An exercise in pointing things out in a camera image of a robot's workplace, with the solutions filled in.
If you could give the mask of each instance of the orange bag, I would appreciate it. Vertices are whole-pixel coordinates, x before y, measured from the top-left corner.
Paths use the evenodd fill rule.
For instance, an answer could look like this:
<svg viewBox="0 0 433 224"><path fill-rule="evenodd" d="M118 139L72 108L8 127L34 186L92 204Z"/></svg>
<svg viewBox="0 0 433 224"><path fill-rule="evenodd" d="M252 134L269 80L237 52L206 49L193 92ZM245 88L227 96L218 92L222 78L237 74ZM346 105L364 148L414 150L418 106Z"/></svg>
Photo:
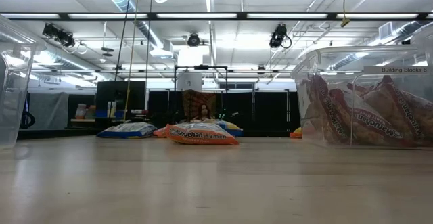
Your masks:
<svg viewBox="0 0 433 224"><path fill-rule="evenodd" d="M213 123L167 125L166 135L177 143L194 145L239 145L235 137Z"/></svg>
<svg viewBox="0 0 433 224"><path fill-rule="evenodd" d="M165 137L167 137L167 135L166 135L166 133L165 133L167 126L165 126L165 127L163 127L163 128L160 128L160 129L158 129L158 130L155 130L155 131L154 131L154 135L155 135L156 137L161 137L161 138L165 138Z"/></svg>

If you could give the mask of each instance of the air vent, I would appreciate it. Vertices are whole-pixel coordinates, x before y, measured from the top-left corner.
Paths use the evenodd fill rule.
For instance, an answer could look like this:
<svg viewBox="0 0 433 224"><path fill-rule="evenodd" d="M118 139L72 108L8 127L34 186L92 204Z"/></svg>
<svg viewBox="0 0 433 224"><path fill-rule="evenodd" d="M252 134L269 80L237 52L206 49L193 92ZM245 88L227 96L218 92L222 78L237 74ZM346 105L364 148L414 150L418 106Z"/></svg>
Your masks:
<svg viewBox="0 0 433 224"><path fill-rule="evenodd" d="M379 27L379 39L384 40L390 36L392 36L392 22L387 22Z"/></svg>

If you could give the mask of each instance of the ceiling light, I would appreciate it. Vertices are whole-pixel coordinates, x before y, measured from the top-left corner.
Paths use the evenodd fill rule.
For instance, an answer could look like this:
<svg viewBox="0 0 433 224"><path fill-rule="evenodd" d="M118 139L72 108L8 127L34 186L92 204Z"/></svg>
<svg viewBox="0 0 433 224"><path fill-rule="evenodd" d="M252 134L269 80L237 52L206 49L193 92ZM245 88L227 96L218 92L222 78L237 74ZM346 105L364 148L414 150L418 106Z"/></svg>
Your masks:
<svg viewBox="0 0 433 224"><path fill-rule="evenodd" d="M237 18L234 13L156 14L158 18Z"/></svg>
<svg viewBox="0 0 433 224"><path fill-rule="evenodd" d="M32 19L40 18L42 20L60 19L59 14L1 14L1 15L5 18L15 18L15 19L26 19L26 18L32 18Z"/></svg>
<svg viewBox="0 0 433 224"><path fill-rule="evenodd" d="M344 14L337 14L337 18L343 19ZM416 18L418 14L346 14L346 18L352 19L362 19L362 18L371 18L371 19L381 19L381 18L395 18L395 19L405 19L405 18Z"/></svg>
<svg viewBox="0 0 433 224"><path fill-rule="evenodd" d="M124 19L125 15L127 18L135 18L135 13L118 13L118 14L68 14L69 18L72 19ZM147 14L137 14L137 18L147 18Z"/></svg>
<svg viewBox="0 0 433 224"><path fill-rule="evenodd" d="M292 13L292 14L278 14L278 13L273 13L273 14L261 14L261 13L256 13L256 14L247 14L246 15L247 18L297 18L297 19L322 19L322 18L327 18L327 14L308 14L308 13Z"/></svg>

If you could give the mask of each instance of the ramen bag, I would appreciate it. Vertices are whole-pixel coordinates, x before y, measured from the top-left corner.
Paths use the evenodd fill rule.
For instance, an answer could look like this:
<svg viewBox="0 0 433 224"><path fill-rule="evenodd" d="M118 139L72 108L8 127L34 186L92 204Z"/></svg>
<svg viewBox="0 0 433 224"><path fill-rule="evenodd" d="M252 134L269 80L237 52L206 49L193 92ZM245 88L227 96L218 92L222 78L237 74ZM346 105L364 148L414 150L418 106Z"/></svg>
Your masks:
<svg viewBox="0 0 433 224"><path fill-rule="evenodd" d="M389 122L382 118L370 105L358 95L345 89L332 89L331 97L336 103L344 122L353 122L353 133L357 145L409 146Z"/></svg>
<svg viewBox="0 0 433 224"><path fill-rule="evenodd" d="M424 141L431 145L433 142L433 103L407 91L401 91L401 93L412 109L421 130L426 134Z"/></svg>
<svg viewBox="0 0 433 224"><path fill-rule="evenodd" d="M121 139L136 139L150 137L153 135L156 127L146 122L122 123L115 127L98 133L98 137L103 138L121 138Z"/></svg>
<svg viewBox="0 0 433 224"><path fill-rule="evenodd" d="M323 137L328 143L350 143L350 127L343 120L334 100L329 96L326 81L319 75L313 75L311 85L311 103L318 111Z"/></svg>
<svg viewBox="0 0 433 224"><path fill-rule="evenodd" d="M156 137L160 137L160 138L166 138L167 135L166 135L165 131L166 131L167 126L165 126L165 127L163 127L163 128L160 128L160 129L158 129L158 130L155 130L155 131L154 131L154 136L156 136Z"/></svg>
<svg viewBox="0 0 433 224"><path fill-rule="evenodd" d="M363 96L380 116L387 120L393 128L403 134L405 139L421 142L424 139L422 131L411 107L388 75L384 76L369 93Z"/></svg>
<svg viewBox="0 0 433 224"><path fill-rule="evenodd" d="M239 145L235 137L214 123L183 123L167 125L166 135L181 144Z"/></svg>

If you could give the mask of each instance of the clear plastic bin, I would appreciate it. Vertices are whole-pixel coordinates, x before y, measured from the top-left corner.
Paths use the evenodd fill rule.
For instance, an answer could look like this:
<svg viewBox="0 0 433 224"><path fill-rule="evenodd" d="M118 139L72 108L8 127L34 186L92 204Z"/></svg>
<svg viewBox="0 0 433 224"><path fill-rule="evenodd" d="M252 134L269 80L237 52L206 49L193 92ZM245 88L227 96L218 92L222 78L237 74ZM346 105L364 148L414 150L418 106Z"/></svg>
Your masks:
<svg viewBox="0 0 433 224"><path fill-rule="evenodd" d="M323 145L433 146L433 79L428 68L413 74L364 71L365 66L414 70L427 65L426 53L414 45L330 47L308 53L292 73L303 138Z"/></svg>
<svg viewBox="0 0 433 224"><path fill-rule="evenodd" d="M0 16L0 150L15 146L38 41Z"/></svg>

